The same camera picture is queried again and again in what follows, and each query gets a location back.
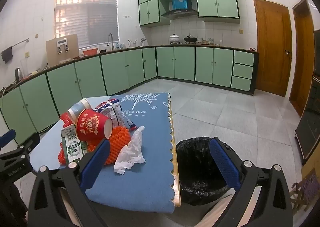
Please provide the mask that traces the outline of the green white milk carton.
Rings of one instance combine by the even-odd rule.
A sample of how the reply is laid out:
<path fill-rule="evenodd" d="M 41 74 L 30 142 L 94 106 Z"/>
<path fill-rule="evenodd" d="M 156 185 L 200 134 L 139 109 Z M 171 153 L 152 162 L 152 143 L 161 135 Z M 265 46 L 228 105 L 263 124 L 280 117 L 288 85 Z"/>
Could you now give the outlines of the green white milk carton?
<path fill-rule="evenodd" d="M 76 135 L 74 124 L 61 130 L 62 150 L 65 155 L 66 163 L 78 162 L 83 157 L 81 141 Z"/>

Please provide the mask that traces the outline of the red plastic bag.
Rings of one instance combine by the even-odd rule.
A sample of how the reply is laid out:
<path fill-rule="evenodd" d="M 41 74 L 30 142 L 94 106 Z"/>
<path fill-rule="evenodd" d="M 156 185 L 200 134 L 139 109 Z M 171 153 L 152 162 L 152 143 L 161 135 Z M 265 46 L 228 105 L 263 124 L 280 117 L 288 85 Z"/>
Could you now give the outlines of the red plastic bag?
<path fill-rule="evenodd" d="M 63 128 L 73 124 L 67 113 L 64 113 L 63 115 L 61 115 L 60 119 L 63 121 Z M 61 147 L 61 150 L 57 158 L 61 165 L 66 165 L 67 163 L 66 163 L 65 155 L 62 150 L 62 140 L 60 142 L 60 147 Z"/>

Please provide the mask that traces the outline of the blue white paper cup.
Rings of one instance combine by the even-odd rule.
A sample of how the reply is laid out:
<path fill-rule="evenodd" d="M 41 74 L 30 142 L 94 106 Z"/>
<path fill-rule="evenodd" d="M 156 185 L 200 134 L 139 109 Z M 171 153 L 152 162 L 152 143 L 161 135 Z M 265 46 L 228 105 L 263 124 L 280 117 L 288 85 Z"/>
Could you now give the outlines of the blue white paper cup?
<path fill-rule="evenodd" d="M 71 108 L 68 109 L 67 114 L 72 123 L 75 124 L 77 122 L 79 115 L 85 109 L 92 109 L 90 103 L 86 98 L 81 99 L 79 102 L 77 102 Z"/>

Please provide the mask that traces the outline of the red paper cup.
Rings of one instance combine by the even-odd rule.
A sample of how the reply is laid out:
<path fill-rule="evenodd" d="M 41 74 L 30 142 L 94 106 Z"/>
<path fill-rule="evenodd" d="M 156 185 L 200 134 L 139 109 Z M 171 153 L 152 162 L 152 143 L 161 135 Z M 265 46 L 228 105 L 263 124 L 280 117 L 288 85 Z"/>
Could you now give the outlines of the red paper cup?
<path fill-rule="evenodd" d="M 84 109 L 76 122 L 76 134 L 80 141 L 101 141 L 112 134 L 112 120 L 103 114 Z"/>

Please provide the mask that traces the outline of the white tissue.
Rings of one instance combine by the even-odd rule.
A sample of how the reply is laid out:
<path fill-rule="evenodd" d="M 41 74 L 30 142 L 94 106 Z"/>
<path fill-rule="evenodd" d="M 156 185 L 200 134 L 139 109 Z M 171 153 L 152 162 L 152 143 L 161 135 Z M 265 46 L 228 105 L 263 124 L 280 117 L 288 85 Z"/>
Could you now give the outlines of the white tissue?
<path fill-rule="evenodd" d="M 145 127 L 140 126 L 133 133 L 130 142 L 125 145 L 114 163 L 114 172 L 123 175 L 126 170 L 131 170 L 135 164 L 145 163 L 142 154 L 143 131 Z"/>

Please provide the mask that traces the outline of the orange foam fruit net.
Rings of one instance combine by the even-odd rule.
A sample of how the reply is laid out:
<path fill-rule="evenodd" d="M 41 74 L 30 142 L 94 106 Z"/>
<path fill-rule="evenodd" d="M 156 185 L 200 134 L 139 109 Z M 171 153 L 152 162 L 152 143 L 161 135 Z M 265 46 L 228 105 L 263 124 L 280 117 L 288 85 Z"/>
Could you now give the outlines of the orange foam fruit net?
<path fill-rule="evenodd" d="M 98 134 L 97 137 L 89 135 L 85 141 L 88 152 L 93 152 L 103 139 L 105 139 L 103 129 L 102 134 Z M 110 165 L 115 163 L 121 149 L 130 142 L 131 135 L 127 128 L 118 126 L 112 130 L 112 134 L 107 140 L 110 142 L 110 153 L 105 161 L 105 165 Z"/>

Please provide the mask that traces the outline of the blue white snack bag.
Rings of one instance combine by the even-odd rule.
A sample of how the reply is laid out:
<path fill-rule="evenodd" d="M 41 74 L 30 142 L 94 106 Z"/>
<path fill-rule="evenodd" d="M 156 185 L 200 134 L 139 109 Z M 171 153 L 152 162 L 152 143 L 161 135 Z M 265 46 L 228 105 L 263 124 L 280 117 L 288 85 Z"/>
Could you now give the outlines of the blue white snack bag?
<path fill-rule="evenodd" d="M 112 120 L 113 128 L 122 126 L 129 127 L 129 131 L 137 129 L 136 125 L 124 115 L 119 99 L 110 99 L 96 106 L 94 111 L 109 117 Z"/>

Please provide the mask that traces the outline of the green lower kitchen cabinets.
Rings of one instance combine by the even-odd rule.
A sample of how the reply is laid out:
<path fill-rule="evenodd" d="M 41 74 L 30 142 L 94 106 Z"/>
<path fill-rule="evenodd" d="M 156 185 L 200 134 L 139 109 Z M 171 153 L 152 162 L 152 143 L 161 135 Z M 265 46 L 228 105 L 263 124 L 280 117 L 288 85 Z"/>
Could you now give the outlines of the green lower kitchen cabinets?
<path fill-rule="evenodd" d="M 16 144 L 45 131 L 82 98 L 112 96 L 161 78 L 253 94 L 259 53 L 217 46 L 149 46 L 96 54 L 49 68 L 1 93 Z"/>

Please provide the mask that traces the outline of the black bagged trash bin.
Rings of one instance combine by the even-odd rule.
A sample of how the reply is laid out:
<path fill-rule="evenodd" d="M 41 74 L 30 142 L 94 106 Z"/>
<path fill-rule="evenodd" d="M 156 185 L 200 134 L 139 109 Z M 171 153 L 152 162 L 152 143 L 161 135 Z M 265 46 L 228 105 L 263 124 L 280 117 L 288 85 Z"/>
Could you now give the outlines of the black bagged trash bin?
<path fill-rule="evenodd" d="M 230 189 L 210 154 L 210 140 L 210 137 L 197 137 L 176 145 L 183 203 L 193 206 L 208 204 Z"/>

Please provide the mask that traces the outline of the small wooden stool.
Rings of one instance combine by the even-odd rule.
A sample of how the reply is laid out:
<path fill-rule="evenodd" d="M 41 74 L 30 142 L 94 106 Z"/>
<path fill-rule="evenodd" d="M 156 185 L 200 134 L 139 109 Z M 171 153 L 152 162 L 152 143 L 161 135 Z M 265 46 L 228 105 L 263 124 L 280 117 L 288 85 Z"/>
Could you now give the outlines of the small wooden stool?
<path fill-rule="evenodd" d="M 313 168 L 299 183 L 292 185 L 290 200 L 292 212 L 295 215 L 299 210 L 307 211 L 311 204 L 319 197 L 319 179 Z"/>

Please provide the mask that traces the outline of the dark glass cabinet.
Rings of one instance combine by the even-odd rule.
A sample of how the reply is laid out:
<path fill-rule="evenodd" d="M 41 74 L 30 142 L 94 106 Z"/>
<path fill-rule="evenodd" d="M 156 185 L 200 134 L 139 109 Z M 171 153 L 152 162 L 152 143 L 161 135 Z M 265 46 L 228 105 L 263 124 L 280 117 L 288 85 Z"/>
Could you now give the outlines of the dark glass cabinet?
<path fill-rule="evenodd" d="M 319 29 L 314 30 L 315 62 L 312 83 L 304 112 L 295 130 L 302 154 L 302 165 L 311 157 L 319 143 Z"/>

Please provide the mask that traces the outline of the steel electric kettle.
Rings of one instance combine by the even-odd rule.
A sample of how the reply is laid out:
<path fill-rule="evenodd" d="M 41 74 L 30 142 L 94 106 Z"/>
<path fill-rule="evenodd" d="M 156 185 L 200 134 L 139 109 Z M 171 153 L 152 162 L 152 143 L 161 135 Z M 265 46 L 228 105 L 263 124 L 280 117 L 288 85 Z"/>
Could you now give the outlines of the steel electric kettle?
<path fill-rule="evenodd" d="M 16 81 L 16 83 L 19 83 L 22 80 L 23 80 L 23 72 L 18 67 L 18 68 L 15 69 L 15 81 Z"/>

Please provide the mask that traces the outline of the blue table mat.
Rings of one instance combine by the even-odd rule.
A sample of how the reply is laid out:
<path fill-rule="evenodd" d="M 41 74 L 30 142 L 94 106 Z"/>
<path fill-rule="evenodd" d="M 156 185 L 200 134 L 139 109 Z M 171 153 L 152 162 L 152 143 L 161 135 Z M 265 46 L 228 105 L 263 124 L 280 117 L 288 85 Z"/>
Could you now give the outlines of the blue table mat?
<path fill-rule="evenodd" d="M 116 162 L 101 169 L 86 195 L 92 202 L 123 210 L 172 213 L 174 133 L 169 94 L 126 94 L 115 99 L 137 128 Z"/>

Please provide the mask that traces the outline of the wooden table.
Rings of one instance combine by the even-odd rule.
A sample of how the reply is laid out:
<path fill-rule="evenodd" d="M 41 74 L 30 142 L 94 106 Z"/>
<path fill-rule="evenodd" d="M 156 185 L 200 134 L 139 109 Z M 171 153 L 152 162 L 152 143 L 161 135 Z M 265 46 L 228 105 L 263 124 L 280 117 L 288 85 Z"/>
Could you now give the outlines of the wooden table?
<path fill-rule="evenodd" d="M 174 124 L 173 124 L 173 115 L 172 115 L 172 109 L 171 109 L 171 95 L 168 93 L 168 118 L 170 123 L 170 135 L 171 135 L 171 153 L 172 153 L 172 165 L 173 170 L 171 171 L 171 174 L 174 177 L 174 183 L 172 185 L 172 189 L 174 191 L 174 198 L 172 199 L 172 202 L 175 207 L 180 207 L 181 202 L 181 191 L 180 191 L 180 182 L 179 182 L 179 173 L 178 173 L 178 162 L 177 162 L 177 153 L 176 153 L 176 143 L 175 143 L 175 134 L 174 134 Z"/>

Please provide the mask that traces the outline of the cardboard box on counter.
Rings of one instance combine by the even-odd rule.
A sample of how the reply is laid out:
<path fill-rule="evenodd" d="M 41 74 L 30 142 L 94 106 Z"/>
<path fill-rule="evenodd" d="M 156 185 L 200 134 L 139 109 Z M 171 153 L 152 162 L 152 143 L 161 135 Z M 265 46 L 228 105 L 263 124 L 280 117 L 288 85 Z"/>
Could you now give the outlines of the cardboard box on counter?
<path fill-rule="evenodd" d="M 66 35 L 46 41 L 46 53 L 49 67 L 79 57 L 78 35 Z"/>

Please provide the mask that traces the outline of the red basin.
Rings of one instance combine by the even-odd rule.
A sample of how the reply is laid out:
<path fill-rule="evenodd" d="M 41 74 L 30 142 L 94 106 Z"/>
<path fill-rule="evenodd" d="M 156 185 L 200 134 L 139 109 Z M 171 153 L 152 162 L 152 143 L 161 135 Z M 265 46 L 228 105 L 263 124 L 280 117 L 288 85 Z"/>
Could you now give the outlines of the red basin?
<path fill-rule="evenodd" d="M 96 55 L 98 52 L 98 48 L 91 48 L 89 50 L 84 50 L 82 52 L 83 52 L 83 55 L 89 55 L 89 56 Z"/>

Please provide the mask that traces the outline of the chrome sink faucet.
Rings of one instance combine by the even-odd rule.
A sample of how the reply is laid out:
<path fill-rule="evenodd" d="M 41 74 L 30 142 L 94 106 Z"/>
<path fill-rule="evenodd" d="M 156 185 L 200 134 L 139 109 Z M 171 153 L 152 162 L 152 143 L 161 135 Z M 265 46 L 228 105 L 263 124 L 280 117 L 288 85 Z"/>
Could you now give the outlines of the chrome sink faucet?
<path fill-rule="evenodd" d="M 110 50 L 111 51 L 114 51 L 114 41 L 113 41 L 113 35 L 112 33 L 109 33 L 108 36 L 107 36 L 107 45 L 110 47 Z"/>

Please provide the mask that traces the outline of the window with blinds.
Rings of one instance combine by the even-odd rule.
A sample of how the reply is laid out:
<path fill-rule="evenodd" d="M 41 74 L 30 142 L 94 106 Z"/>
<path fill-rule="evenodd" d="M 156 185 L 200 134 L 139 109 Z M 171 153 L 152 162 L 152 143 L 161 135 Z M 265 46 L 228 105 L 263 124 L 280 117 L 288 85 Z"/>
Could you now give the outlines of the window with blinds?
<path fill-rule="evenodd" d="M 77 34 L 80 48 L 119 41 L 118 0 L 56 0 L 55 37 Z"/>

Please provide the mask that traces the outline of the black wok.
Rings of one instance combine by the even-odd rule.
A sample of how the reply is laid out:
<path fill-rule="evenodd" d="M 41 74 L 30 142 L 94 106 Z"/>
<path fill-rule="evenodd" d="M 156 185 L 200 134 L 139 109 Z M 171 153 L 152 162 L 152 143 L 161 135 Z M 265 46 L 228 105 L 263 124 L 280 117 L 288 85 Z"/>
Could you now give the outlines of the black wok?
<path fill-rule="evenodd" d="M 197 43 L 197 37 L 192 36 L 191 34 L 187 35 L 183 38 L 186 44 L 193 44 L 195 45 Z"/>

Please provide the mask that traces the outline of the white cooking pot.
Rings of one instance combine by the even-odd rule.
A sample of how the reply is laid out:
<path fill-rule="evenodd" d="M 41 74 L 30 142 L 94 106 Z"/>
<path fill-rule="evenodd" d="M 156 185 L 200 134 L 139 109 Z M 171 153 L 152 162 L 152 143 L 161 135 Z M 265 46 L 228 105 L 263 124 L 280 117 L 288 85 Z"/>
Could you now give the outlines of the white cooking pot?
<path fill-rule="evenodd" d="M 179 45 L 180 44 L 180 37 L 178 35 L 176 35 L 175 33 L 173 33 L 169 37 L 169 42 L 171 45 Z"/>

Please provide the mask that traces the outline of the black range hood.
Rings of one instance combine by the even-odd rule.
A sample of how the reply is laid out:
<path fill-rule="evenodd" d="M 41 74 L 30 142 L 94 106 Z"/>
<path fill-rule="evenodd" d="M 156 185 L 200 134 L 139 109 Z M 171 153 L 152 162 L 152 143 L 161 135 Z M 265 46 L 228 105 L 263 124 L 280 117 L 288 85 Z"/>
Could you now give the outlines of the black range hood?
<path fill-rule="evenodd" d="M 198 11 L 193 7 L 192 0 L 189 0 L 189 9 L 172 9 L 172 0 L 163 0 L 161 1 L 163 4 L 164 10 L 161 11 L 161 16 L 168 18 L 170 20 L 188 17 L 188 16 L 198 16 Z"/>

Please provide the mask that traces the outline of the blue box on hood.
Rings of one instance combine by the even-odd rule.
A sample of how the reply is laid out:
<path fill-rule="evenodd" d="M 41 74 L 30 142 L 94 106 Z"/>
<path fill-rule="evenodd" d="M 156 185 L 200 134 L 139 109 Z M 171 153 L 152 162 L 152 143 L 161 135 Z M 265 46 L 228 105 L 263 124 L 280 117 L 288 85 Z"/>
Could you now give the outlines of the blue box on hood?
<path fill-rule="evenodd" d="M 172 9 L 189 9 L 189 0 L 172 0 Z"/>

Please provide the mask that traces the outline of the dark towel on rail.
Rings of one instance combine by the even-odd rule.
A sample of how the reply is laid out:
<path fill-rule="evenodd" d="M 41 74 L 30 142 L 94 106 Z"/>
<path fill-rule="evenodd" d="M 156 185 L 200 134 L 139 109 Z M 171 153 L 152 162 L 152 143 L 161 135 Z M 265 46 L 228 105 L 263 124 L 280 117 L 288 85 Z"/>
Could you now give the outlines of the dark towel on rail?
<path fill-rule="evenodd" d="M 2 52 L 2 60 L 5 64 L 7 64 L 9 61 L 12 60 L 12 58 L 12 47 L 10 46 Z"/>

